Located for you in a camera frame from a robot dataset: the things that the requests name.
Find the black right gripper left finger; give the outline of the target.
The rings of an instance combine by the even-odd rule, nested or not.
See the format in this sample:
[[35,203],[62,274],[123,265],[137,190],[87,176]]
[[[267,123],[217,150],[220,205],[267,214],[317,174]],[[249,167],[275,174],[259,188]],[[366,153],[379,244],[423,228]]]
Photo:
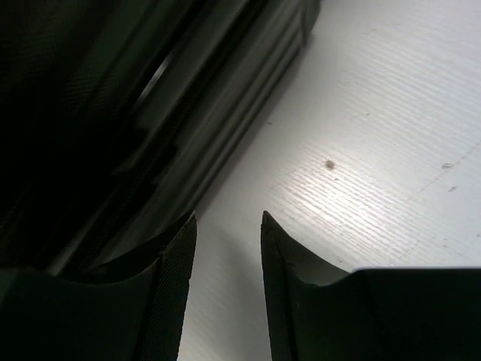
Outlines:
[[166,231],[81,275],[1,271],[3,360],[175,360],[197,224]]

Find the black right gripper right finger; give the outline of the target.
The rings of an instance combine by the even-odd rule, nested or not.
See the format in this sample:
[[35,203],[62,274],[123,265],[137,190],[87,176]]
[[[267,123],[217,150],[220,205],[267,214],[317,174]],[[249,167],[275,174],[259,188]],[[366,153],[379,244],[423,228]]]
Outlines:
[[478,268],[346,272],[269,214],[262,271],[275,360],[478,360]]

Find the black suitcase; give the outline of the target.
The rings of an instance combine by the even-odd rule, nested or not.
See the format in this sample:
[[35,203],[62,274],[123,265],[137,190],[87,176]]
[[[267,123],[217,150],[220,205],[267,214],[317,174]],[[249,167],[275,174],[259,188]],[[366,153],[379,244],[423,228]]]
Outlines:
[[192,211],[318,1],[3,1],[1,265],[81,274]]

